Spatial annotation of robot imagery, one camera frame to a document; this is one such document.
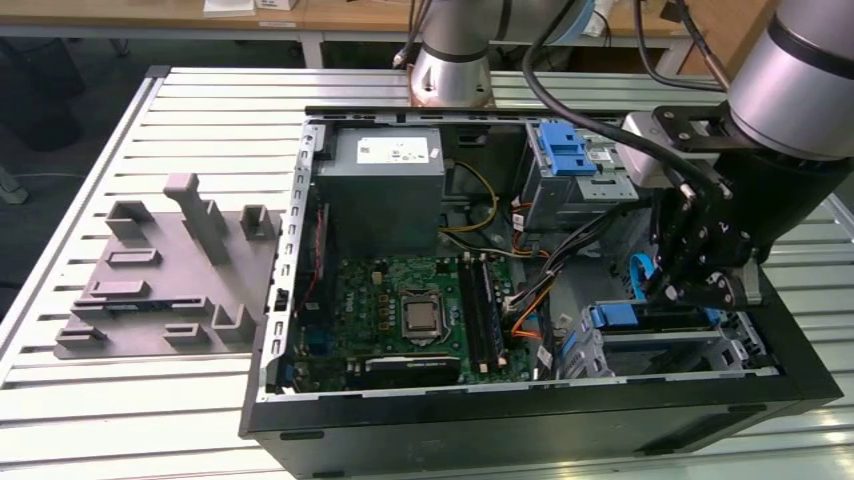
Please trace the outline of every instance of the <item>expansion slot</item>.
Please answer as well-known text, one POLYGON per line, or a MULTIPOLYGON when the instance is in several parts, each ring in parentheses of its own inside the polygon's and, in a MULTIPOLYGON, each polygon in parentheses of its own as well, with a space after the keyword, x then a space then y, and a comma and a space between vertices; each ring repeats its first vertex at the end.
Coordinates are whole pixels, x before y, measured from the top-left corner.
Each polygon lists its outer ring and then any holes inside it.
POLYGON ((487 373, 507 365, 501 331, 501 311, 485 258, 461 257, 458 262, 463 316, 471 368, 487 373))

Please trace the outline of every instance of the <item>blue drive bracket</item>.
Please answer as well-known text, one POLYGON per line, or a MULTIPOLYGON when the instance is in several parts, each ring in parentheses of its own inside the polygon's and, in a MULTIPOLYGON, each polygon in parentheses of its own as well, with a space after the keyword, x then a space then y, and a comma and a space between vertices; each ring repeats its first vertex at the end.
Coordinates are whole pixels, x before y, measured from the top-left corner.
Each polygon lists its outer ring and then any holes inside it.
POLYGON ((587 159, 585 139, 569 123, 541 123, 539 143, 555 176, 591 176, 599 172, 587 159))

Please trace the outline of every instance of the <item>aluminum table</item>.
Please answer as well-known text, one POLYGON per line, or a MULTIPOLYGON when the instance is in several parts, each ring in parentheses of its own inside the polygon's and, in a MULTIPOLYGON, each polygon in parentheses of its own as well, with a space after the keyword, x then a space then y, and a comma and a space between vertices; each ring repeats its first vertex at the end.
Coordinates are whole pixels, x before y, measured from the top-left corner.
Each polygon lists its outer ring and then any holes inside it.
MULTIPOLYGON (((289 478, 238 437, 250 355, 62 361, 52 349, 95 267, 118 200, 175 211, 166 176, 195 172, 223 211, 283 209, 307 105, 406 105, 401 73, 154 68, 134 97, 20 296, 0 324, 0 473, 26 478, 289 478)), ((721 97, 646 77, 543 74, 577 108, 650 109, 721 97)), ((495 73, 497 104, 538 107, 517 73, 495 73)), ((442 472, 397 478, 718 479, 854 476, 854 223, 832 197, 766 264, 846 397, 678 457, 442 472)))

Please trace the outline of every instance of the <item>yellow wire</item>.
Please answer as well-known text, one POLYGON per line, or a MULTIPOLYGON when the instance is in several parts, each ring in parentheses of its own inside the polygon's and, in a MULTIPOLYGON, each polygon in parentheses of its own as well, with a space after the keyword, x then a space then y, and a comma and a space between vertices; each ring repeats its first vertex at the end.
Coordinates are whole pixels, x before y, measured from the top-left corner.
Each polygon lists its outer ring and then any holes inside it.
POLYGON ((469 165, 465 162, 457 161, 457 160, 454 161, 454 163, 457 165, 459 165, 461 167, 463 167, 466 170, 469 170, 471 172, 471 174, 475 177, 478 177, 478 180, 481 180, 481 183, 483 183, 483 186, 490 191, 490 196, 493 197, 493 210, 490 211, 490 215, 486 217, 486 220, 483 220, 482 222, 479 222, 479 223, 477 223, 474 225, 466 225, 465 227, 441 228, 439 231, 441 232, 451 232, 451 233, 471 232, 474 230, 478 230, 478 229, 486 227, 493 222, 493 219, 495 218, 495 214, 498 213, 498 195, 495 195, 495 189, 493 188, 493 185, 490 185, 490 182, 486 180, 483 175, 481 175, 481 173, 478 173, 478 171, 471 167, 471 165, 469 165))

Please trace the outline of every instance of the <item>white label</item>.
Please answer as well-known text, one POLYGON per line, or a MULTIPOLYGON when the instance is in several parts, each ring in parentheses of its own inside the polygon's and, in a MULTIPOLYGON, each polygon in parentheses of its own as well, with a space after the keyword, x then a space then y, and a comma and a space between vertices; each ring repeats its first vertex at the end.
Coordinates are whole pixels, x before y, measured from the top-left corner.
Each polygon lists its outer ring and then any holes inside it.
POLYGON ((525 217, 518 213, 513 214, 513 228, 521 232, 525 231, 525 217))
POLYGON ((366 137, 359 140, 357 163, 429 163, 425 137, 366 137))
POLYGON ((258 22, 258 26, 271 28, 297 28, 297 24, 294 22, 258 22))
POLYGON ((537 358, 539 358, 539 361, 543 362, 546 368, 551 368, 551 353, 549 353, 549 350, 546 350, 542 345, 537 349, 537 358))
POLYGON ((599 160, 599 161, 610 161, 611 160, 611 154, 609 153, 607 149, 602 148, 602 149, 590 149, 587 150, 587 158, 590 160, 599 160))

